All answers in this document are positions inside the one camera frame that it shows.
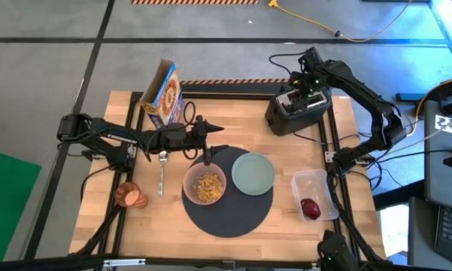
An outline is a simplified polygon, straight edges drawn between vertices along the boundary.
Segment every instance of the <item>concrete floor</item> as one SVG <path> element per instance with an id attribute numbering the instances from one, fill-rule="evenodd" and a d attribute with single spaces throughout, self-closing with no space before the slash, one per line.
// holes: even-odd
<path id="1" fill-rule="evenodd" d="M 0 37 L 96 37 L 107 2 L 2 0 Z M 289 0 L 280 4 L 355 38 L 376 33 L 404 5 L 360 0 Z M 117 0 L 105 36 L 332 38 L 317 26 L 268 8 L 264 0 L 259 5 L 246 6 L 133 6 L 127 0 Z M 443 36 L 429 7 L 413 4 L 380 38 Z M 102 116 L 111 90 L 144 91 L 160 58 L 173 59 L 183 80 L 284 78 L 287 76 L 284 70 L 269 64 L 268 57 L 274 53 L 300 52 L 310 46 L 315 46 L 324 59 L 344 60 L 356 77 L 390 101 L 395 93 L 425 93 L 452 78 L 452 54 L 445 46 L 103 44 L 82 112 Z M 0 44 L 0 152 L 42 166 L 7 260 L 17 259 L 23 253 L 56 154 L 59 119 L 74 104 L 91 50 L 91 44 Z M 297 69 L 296 58 L 278 61 Z M 398 106 L 404 117 L 413 119 L 410 105 Z M 370 122 L 364 110 L 354 105 L 354 111 L 359 131 L 368 132 Z M 423 125 L 418 128 L 414 136 L 400 145 L 421 139 Z M 420 145 L 404 153 L 422 149 Z M 423 178 L 423 157 L 394 160 L 385 163 L 384 168 L 396 180 L 407 184 Z M 88 170 L 89 163 L 84 158 L 67 159 L 38 257 L 67 254 L 79 209 L 79 187 Z M 376 176 L 374 169 L 369 176 Z M 397 186 L 385 174 L 375 193 Z"/>

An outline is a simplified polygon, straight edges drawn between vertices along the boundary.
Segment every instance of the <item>spoon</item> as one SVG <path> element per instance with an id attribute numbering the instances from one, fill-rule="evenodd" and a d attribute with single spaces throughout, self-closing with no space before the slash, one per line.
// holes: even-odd
<path id="1" fill-rule="evenodd" d="M 159 196 L 162 197 L 162 190 L 164 187 L 164 165 L 167 163 L 168 160 L 168 153 L 167 151 L 161 151 L 159 153 L 159 162 L 161 164 L 161 170 L 160 170 L 160 183 L 159 183 Z"/>

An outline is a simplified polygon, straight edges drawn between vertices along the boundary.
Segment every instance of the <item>wooden tabletop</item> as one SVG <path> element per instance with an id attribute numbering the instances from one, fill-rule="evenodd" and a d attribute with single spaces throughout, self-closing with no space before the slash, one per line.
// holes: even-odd
<path id="1" fill-rule="evenodd" d="M 105 117 L 107 121 L 124 125 L 131 92 L 111 93 Z M 183 176 L 192 161 L 181 152 L 172 153 L 165 166 L 164 195 L 157 196 L 160 165 L 158 157 L 149 163 L 138 152 L 133 181 L 148 195 L 145 209 L 128 209 L 120 244 L 120 255 L 230 260 L 315 261 L 317 243 L 324 230 L 333 230 L 331 221 L 304 222 L 298 218 L 290 182 L 294 172 L 324 169 L 322 148 L 294 135 L 276 136 L 267 127 L 264 113 L 268 101 L 193 99 L 197 114 L 221 132 L 208 135 L 208 145 L 228 144 L 267 156 L 274 165 L 276 178 L 274 199 L 265 220 L 252 232 L 236 238 L 219 238 L 200 230 L 188 217 L 181 199 Z M 332 97 L 339 137 L 357 134 L 353 110 L 348 97 Z M 132 127 L 137 122 L 135 110 Z M 325 115 L 329 142 L 331 135 Z M 153 129 L 146 116 L 144 129 Z M 298 134 L 320 140 L 318 125 Z M 342 147 L 355 146 L 359 139 L 341 141 Z M 103 160 L 94 161 L 90 171 L 107 166 Z M 354 170 L 366 173 L 363 168 Z M 103 222 L 113 172 L 103 172 L 88 180 L 83 202 L 71 241 L 70 252 L 79 250 Z M 385 257 L 369 183 L 364 177 L 347 175 L 350 201 L 356 227 L 368 244 Z M 111 251 L 115 224 L 111 226 L 107 251 Z"/>

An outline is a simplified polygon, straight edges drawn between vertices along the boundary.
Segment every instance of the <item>plate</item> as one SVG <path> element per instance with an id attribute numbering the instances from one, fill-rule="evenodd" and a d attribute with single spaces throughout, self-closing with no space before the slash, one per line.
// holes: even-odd
<path id="1" fill-rule="evenodd" d="M 262 154 L 243 154 L 232 165 L 232 180 L 247 195 L 264 194 L 271 189 L 274 179 L 274 167 Z"/>

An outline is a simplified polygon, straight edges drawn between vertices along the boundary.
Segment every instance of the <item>cereal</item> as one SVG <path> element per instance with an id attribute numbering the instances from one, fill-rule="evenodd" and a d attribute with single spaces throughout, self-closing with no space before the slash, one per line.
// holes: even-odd
<path id="1" fill-rule="evenodd" d="M 215 173 L 206 173 L 201 177 L 197 177 L 197 186 L 193 186 L 197 190 L 199 199 L 202 202 L 210 203 L 219 199 L 223 192 L 223 183 L 219 176 Z"/>

